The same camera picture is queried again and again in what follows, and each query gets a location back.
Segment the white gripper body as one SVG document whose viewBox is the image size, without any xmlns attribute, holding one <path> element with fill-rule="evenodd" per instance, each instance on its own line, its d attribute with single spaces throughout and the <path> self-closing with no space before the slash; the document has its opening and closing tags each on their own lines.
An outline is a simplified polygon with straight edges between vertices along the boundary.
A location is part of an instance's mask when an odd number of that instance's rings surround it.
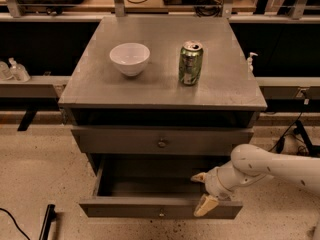
<svg viewBox="0 0 320 240">
<path fill-rule="evenodd" d="M 234 170 L 227 167 L 215 167 L 205 176 L 205 189 L 219 200 L 227 199 L 234 192 Z"/>
</svg>

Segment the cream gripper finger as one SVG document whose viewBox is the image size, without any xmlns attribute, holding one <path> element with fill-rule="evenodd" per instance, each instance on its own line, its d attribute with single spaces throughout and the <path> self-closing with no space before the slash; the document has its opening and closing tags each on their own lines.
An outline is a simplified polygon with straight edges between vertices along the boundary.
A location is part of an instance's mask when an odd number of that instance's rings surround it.
<svg viewBox="0 0 320 240">
<path fill-rule="evenodd" d="M 196 175 L 193 175 L 191 177 L 191 181 L 192 182 L 204 183 L 205 182 L 205 178 L 206 178 L 206 173 L 205 172 L 201 172 L 201 173 L 198 173 Z"/>
<path fill-rule="evenodd" d="M 203 194 L 199 200 L 198 205 L 195 208 L 194 216 L 202 217 L 205 216 L 208 212 L 215 209 L 219 205 L 219 201 L 216 197 L 213 197 L 208 194 Z"/>
</svg>

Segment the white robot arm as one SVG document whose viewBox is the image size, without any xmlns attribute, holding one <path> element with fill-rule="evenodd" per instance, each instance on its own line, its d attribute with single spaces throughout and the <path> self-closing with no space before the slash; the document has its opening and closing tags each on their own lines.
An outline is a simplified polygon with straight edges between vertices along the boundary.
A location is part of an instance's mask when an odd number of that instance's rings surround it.
<svg viewBox="0 0 320 240">
<path fill-rule="evenodd" d="M 219 205 L 220 200 L 227 199 L 240 187 L 273 178 L 319 196 L 320 159 L 271 153 L 251 144 L 238 145 L 232 150 L 227 163 L 191 177 L 191 181 L 203 183 L 206 190 L 194 210 L 194 216 L 205 216 Z"/>
</svg>

